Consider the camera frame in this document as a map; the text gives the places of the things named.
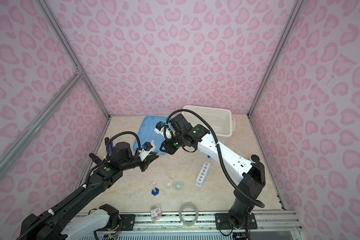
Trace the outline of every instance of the cable tie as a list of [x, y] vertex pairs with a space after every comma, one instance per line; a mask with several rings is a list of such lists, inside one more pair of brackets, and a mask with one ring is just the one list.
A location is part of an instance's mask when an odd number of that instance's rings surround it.
[[55, 213], [52, 211], [52, 209], [48, 209], [48, 213], [50, 213], [52, 216], [55, 215]]

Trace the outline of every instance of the white plastic bin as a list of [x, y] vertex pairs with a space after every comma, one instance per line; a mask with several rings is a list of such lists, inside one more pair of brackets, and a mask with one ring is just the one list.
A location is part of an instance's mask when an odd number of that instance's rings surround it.
[[[221, 143], [232, 135], [232, 131], [235, 130], [235, 120], [232, 121], [232, 113], [227, 109], [220, 108], [207, 108], [199, 106], [186, 105], [184, 109], [194, 111], [199, 114], [215, 131], [216, 137]], [[185, 119], [195, 126], [201, 124], [206, 127], [195, 115], [192, 113], [183, 112]]]

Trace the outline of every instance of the blue stand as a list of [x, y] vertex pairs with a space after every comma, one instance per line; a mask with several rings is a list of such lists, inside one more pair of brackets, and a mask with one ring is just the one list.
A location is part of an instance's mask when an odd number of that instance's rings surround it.
[[154, 196], [156, 196], [157, 194], [158, 194], [158, 188], [157, 187], [155, 187], [155, 190], [156, 191], [154, 191], [153, 189], [152, 189], [152, 195], [154, 195]]

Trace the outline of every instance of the glass petri dish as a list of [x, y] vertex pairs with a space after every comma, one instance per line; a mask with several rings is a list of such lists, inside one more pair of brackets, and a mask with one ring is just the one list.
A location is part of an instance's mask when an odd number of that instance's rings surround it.
[[176, 161], [178, 164], [180, 165], [185, 165], [189, 162], [189, 159], [190, 159], [190, 156], [188, 153], [186, 152], [179, 152], [177, 155], [176, 155]]
[[165, 188], [170, 189], [170, 188], [172, 188], [172, 186], [173, 186], [173, 181], [168, 180], [165, 182]]

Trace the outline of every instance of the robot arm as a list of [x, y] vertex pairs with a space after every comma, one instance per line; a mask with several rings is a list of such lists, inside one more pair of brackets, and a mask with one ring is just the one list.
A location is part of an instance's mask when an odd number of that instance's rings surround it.
[[[193, 147], [218, 161], [222, 165], [223, 171], [224, 166], [226, 166], [226, 169], [239, 182], [239, 185], [234, 186], [236, 199], [228, 212], [230, 215], [229, 222], [235, 228], [246, 227], [247, 213], [253, 209], [256, 203], [254, 199], [258, 197], [265, 185], [264, 166], [259, 158], [250, 161], [237, 155], [224, 144], [216, 143], [215, 137], [207, 128], [200, 124], [193, 127], [181, 114], [173, 117], [169, 122], [175, 135], [169, 130], [166, 131], [167, 138], [159, 150], [173, 155], [180, 147]], [[164, 123], [159, 122], [155, 131], [163, 134], [163, 126]], [[222, 159], [219, 157], [217, 146], [220, 146]], [[99, 228], [117, 229], [120, 222], [119, 211], [108, 204], [101, 206], [99, 210], [77, 222], [69, 222], [92, 199], [121, 178], [124, 170], [140, 167], [140, 170], [144, 172], [148, 165], [158, 158], [156, 154], [151, 153], [154, 149], [153, 142], [145, 142], [143, 148], [133, 155], [128, 143], [119, 142], [111, 148], [112, 153], [103, 161], [94, 154], [90, 154], [98, 167], [86, 180], [86, 184], [38, 217], [34, 214], [26, 217], [21, 225], [21, 234], [18, 240], [73, 240]]]
[[[178, 111], [184, 111], [184, 109], [177, 110], [170, 116]], [[228, 173], [224, 172], [231, 185], [235, 188], [233, 193], [236, 197], [228, 212], [230, 214], [229, 221], [235, 228], [244, 226], [245, 219], [248, 219], [247, 213], [251, 212], [255, 205], [264, 207], [263, 203], [255, 200], [265, 186], [264, 165], [259, 161], [259, 157], [253, 155], [254, 157], [251, 157], [251, 160], [247, 160], [239, 156], [224, 144], [215, 142], [215, 137], [204, 126], [197, 124], [193, 127], [182, 114], [176, 115], [167, 122], [171, 124], [174, 130], [174, 133], [169, 132], [170, 136], [168, 134], [164, 136], [164, 131], [168, 133], [168, 129], [164, 129], [165, 123], [163, 122], [158, 122], [155, 129], [155, 132], [166, 137], [160, 151], [173, 155], [181, 147], [183, 149], [185, 146], [193, 147], [195, 150], [199, 149], [219, 162], [223, 171], [228, 170], [233, 178], [239, 182], [239, 185], [235, 185]], [[220, 147], [221, 159], [218, 154], [217, 144]]]
[[[72, 240], [79, 239], [103, 227], [110, 231], [117, 229], [120, 222], [119, 211], [108, 204], [101, 206], [96, 212], [79, 221], [69, 222], [91, 200], [110, 188], [110, 186], [120, 179], [123, 176], [124, 170], [140, 167], [140, 170], [144, 172], [148, 165], [158, 158], [156, 154], [151, 154], [153, 150], [155, 150], [154, 143], [145, 142], [142, 150], [137, 151], [135, 155], [133, 155], [129, 143], [117, 143], [111, 149], [112, 154], [107, 161], [104, 161], [93, 171], [87, 184], [81, 186], [81, 188], [84, 187], [85, 189], [80, 194], [77, 194], [79, 190], [77, 189], [60, 203], [43, 212], [38, 217], [34, 214], [26, 217], [21, 224], [20, 236], [23, 237], [19, 237], [18, 239]], [[90, 157], [96, 164], [102, 162], [94, 154], [90, 154]], [[41, 221], [46, 215], [51, 216]]]

